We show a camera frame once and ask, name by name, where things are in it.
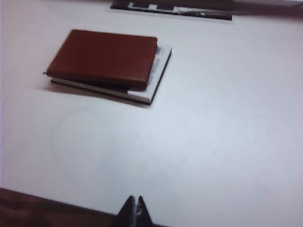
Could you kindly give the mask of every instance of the black object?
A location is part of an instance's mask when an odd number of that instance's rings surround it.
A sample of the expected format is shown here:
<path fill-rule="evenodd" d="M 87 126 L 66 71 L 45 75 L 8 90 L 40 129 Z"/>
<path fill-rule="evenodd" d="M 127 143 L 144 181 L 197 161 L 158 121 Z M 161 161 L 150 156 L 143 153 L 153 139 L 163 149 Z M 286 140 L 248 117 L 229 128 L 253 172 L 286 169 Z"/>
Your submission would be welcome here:
<path fill-rule="evenodd" d="M 146 1 L 134 2 L 134 0 L 115 0 L 111 5 L 111 9 L 232 20 L 232 14 L 229 13 L 229 11 L 219 10 L 221 8 L 231 10 L 232 0 L 220 0 L 219 2 L 210 0 L 195 0 L 194 2 L 196 4 L 188 4 L 187 2 L 185 6 L 183 6 L 181 2 L 187 1 L 151 1 L 150 3 L 146 3 Z M 205 6 L 209 7 L 201 8 L 203 2 L 208 3 Z"/>
<path fill-rule="evenodd" d="M 142 196 L 135 204 L 134 196 L 128 197 L 110 227 L 153 227 Z"/>

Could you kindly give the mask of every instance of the red book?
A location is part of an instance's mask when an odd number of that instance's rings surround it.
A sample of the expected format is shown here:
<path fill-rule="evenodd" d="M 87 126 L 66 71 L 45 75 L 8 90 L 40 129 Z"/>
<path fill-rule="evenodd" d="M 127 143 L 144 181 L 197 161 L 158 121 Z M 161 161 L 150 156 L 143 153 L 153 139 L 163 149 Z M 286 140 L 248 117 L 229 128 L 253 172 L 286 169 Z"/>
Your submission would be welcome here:
<path fill-rule="evenodd" d="M 144 89 L 156 49 L 156 37 L 72 30 L 46 74 Z"/>

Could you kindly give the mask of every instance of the brown leather book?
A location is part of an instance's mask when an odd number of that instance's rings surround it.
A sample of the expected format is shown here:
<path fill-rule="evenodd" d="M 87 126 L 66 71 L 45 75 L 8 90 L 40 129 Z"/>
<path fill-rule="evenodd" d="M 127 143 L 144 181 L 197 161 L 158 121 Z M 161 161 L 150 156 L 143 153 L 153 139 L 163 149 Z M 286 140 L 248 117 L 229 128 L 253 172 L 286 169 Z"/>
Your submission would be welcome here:
<path fill-rule="evenodd" d="M 144 89 L 156 49 L 156 37 L 72 30 L 45 74 Z"/>

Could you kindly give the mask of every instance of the stacked books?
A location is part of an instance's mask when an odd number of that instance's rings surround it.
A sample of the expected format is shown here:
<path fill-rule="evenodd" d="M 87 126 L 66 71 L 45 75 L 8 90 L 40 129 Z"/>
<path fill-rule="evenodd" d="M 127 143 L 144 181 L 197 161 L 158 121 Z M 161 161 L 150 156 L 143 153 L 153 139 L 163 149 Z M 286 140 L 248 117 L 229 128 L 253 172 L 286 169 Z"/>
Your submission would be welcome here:
<path fill-rule="evenodd" d="M 53 82 L 150 104 L 170 54 L 156 37 L 72 30 L 45 74 Z"/>

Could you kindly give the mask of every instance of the white desk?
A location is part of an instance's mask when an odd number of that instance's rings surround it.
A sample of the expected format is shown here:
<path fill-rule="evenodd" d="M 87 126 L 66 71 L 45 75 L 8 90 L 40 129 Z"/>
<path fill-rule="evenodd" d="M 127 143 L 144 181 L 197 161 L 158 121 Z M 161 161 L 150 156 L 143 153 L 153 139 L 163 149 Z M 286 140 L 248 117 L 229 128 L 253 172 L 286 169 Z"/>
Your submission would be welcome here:
<path fill-rule="evenodd" d="M 117 213 L 142 195 L 173 227 L 303 225 L 303 20 L 1 1 L 1 187 Z M 42 75 L 73 28 L 157 36 L 151 106 Z"/>

